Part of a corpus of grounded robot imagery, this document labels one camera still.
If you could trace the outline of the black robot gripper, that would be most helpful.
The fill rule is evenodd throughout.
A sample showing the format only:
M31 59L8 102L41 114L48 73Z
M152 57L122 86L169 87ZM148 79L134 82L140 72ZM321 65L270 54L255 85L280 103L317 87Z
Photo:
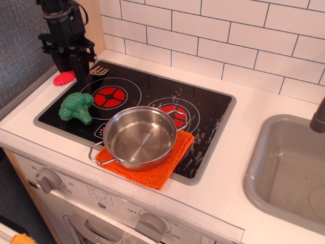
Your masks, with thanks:
M89 74L88 62L95 62L94 43L85 37L86 10L76 1L36 1L36 4L41 6L49 28L49 33L38 36L43 51L52 54L60 72L73 69L77 81L84 81Z

